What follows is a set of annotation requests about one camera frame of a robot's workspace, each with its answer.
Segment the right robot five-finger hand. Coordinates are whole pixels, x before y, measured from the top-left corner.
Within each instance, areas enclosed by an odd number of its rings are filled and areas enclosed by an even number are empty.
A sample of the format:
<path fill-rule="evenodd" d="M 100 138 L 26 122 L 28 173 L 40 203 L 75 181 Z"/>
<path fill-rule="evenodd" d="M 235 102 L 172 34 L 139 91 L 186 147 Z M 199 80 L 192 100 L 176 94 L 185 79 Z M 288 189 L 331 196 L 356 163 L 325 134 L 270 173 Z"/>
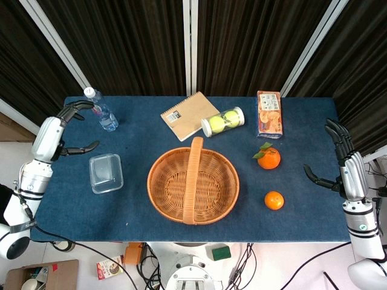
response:
<path fill-rule="evenodd" d="M 305 174 L 316 185 L 338 192 L 348 201 L 363 200 L 368 193 L 365 167 L 361 154 L 354 149 L 348 129 L 338 121 L 328 118 L 325 131 L 335 145 L 340 175 L 335 181 L 318 178 L 307 164 L 304 165 Z"/>

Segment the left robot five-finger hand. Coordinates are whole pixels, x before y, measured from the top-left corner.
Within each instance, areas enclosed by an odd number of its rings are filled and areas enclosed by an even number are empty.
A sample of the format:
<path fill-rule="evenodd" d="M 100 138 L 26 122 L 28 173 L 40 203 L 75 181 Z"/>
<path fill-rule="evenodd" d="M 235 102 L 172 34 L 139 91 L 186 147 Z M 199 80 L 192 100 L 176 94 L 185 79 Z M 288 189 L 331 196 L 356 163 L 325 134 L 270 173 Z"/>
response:
<path fill-rule="evenodd" d="M 65 105 L 62 110 L 54 117 L 48 117 L 39 129 L 36 139 L 33 143 L 32 154 L 38 161 L 51 164 L 58 160 L 60 156 L 81 155 L 94 150 L 99 141 L 94 141 L 86 147 L 65 147 L 62 139 L 66 125 L 72 118 L 84 120 L 85 118 L 78 114 L 82 109 L 92 109 L 94 103 L 91 101 L 80 100 Z"/>

